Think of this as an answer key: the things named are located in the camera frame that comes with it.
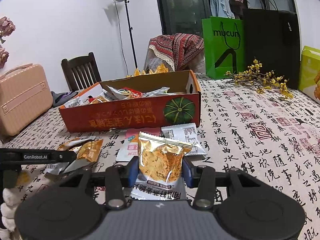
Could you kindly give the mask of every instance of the pink suitcase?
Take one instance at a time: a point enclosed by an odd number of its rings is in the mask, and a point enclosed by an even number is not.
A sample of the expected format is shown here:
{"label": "pink suitcase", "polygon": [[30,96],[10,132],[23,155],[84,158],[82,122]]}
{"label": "pink suitcase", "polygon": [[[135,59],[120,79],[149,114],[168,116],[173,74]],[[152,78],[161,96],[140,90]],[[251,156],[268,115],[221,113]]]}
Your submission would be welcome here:
{"label": "pink suitcase", "polygon": [[27,64],[0,76],[0,133],[16,135],[52,106],[41,65]]}

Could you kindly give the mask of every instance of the mucun logo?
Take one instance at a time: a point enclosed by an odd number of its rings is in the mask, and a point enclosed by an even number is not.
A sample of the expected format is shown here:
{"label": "mucun logo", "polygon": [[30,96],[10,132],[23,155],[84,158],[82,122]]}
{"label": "mucun logo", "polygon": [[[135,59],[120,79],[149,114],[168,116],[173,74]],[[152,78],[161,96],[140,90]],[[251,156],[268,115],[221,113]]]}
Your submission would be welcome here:
{"label": "mucun logo", "polygon": [[39,159],[48,159],[47,155],[24,155],[25,160],[39,160]]}
{"label": "mucun logo", "polygon": [[228,37],[240,37],[239,32],[230,32],[230,31],[213,31],[213,36],[228,36]]}

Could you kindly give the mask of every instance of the red patterned fabric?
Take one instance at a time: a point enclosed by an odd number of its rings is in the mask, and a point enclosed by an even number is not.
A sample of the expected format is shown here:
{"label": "red patterned fabric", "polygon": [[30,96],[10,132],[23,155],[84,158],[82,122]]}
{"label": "red patterned fabric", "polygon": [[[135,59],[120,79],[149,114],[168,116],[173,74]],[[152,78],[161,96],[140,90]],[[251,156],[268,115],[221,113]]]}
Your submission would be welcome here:
{"label": "red patterned fabric", "polygon": [[179,71],[204,49],[204,40],[197,35],[177,33],[174,36],[160,35],[152,38],[149,45],[153,45],[158,53],[171,59],[175,71]]}

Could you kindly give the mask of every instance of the white wall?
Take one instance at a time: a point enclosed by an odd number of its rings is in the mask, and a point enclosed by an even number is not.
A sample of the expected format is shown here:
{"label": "white wall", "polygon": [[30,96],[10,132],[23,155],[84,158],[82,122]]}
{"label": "white wall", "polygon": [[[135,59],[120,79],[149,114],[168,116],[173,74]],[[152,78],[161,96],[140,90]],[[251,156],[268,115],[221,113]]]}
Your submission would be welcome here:
{"label": "white wall", "polygon": [[[138,67],[144,65],[148,42],[161,35],[156,0],[129,0],[130,22]],[[123,49],[129,74],[135,70],[124,3],[117,3]],[[16,30],[2,45],[9,52],[4,73],[24,63],[44,67],[49,87],[68,91],[61,68],[64,58],[93,52],[102,80],[127,74],[113,0],[1,0],[0,17],[7,16]]]}
{"label": "white wall", "polygon": [[320,0],[296,0],[301,45],[320,49]]}

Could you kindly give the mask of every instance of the orange cardboard box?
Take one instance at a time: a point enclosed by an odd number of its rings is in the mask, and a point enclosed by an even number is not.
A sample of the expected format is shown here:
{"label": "orange cardboard box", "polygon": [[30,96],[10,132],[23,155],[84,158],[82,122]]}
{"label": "orange cardboard box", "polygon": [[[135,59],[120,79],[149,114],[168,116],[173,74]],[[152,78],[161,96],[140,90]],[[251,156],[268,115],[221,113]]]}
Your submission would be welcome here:
{"label": "orange cardboard box", "polygon": [[128,87],[150,92],[170,87],[167,95],[116,100],[106,103],[59,108],[69,132],[105,131],[110,128],[161,127],[194,122],[200,125],[201,92],[192,70],[140,75],[118,80],[98,82],[77,96],[97,96],[107,86],[116,89]]}

